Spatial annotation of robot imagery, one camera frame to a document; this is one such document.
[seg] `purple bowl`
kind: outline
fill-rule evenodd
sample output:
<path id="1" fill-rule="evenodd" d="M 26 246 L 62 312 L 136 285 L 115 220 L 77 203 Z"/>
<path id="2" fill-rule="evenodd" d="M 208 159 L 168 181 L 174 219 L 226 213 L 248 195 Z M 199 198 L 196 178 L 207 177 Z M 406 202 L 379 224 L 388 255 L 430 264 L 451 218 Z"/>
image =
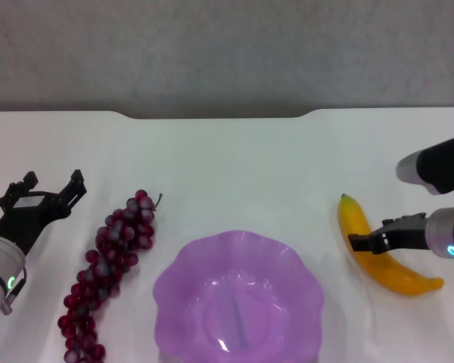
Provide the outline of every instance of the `purple bowl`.
<path id="1" fill-rule="evenodd" d="M 194 240 L 160 275 L 155 340 L 183 363 L 306 363 L 323 290 L 290 247 L 246 231 Z"/>

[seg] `banana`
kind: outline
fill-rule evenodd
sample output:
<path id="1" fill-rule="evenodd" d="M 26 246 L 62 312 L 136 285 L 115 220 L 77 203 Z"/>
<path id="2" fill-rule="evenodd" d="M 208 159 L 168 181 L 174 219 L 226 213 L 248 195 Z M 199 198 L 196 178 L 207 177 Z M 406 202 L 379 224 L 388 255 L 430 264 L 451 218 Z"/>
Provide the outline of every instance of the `banana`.
<path id="1" fill-rule="evenodd" d="M 349 234 L 372 232 L 360 205 L 353 198 L 343 194 L 338 205 L 338 222 L 341 233 L 355 260 L 383 287 L 394 293 L 417 296 L 438 290 L 444 285 L 442 278 L 426 278 L 396 261 L 389 253 L 374 255 L 371 252 L 353 252 Z"/>

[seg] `white tablecloth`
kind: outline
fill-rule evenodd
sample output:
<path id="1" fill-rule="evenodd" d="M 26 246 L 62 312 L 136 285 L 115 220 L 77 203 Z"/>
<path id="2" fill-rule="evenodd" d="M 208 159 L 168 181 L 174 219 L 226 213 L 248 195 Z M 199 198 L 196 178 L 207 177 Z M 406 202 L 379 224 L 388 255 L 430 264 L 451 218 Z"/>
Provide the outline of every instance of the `white tablecloth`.
<path id="1" fill-rule="evenodd" d="M 190 240 L 232 229 L 292 246 L 322 284 L 319 363 L 454 362 L 454 264 L 427 251 L 394 255 L 444 288 L 397 296 L 350 260 L 337 225 L 342 193 L 372 227 L 454 206 L 397 181 L 405 155 L 454 136 L 454 109 L 319 110 L 296 119 L 136 120 L 111 112 L 0 113 L 0 196 L 33 170 L 59 192 L 81 169 L 88 193 L 27 256 L 29 279 L 0 315 L 0 362 L 61 361 L 57 319 L 104 217 L 139 188 L 163 192 L 156 244 L 102 309 L 106 362 L 167 362 L 153 338 L 156 277 Z"/>

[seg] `grape stem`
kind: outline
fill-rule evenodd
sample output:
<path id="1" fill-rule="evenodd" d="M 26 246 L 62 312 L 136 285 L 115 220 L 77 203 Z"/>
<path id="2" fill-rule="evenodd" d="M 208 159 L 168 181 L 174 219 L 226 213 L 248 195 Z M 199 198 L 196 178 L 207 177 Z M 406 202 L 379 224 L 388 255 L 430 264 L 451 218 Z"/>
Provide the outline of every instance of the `grape stem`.
<path id="1" fill-rule="evenodd" d="M 157 201 L 157 203 L 154 205 L 154 208 L 155 208 L 155 209 L 157 208 L 158 204 L 160 204 L 160 200 L 161 200 L 162 196 L 163 196 L 163 193 L 160 193 L 160 196 L 158 197 L 158 201 Z"/>

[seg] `green indicator light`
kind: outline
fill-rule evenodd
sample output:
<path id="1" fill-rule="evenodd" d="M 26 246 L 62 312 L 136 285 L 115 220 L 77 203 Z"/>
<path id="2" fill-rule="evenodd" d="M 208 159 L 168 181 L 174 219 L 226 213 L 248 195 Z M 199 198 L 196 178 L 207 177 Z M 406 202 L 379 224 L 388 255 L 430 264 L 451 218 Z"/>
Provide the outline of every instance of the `green indicator light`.
<path id="1" fill-rule="evenodd" d="M 14 286 L 14 282 L 15 282 L 15 277 L 12 276 L 11 278 L 8 279 L 7 287 L 9 290 L 12 288 L 12 286 Z"/>

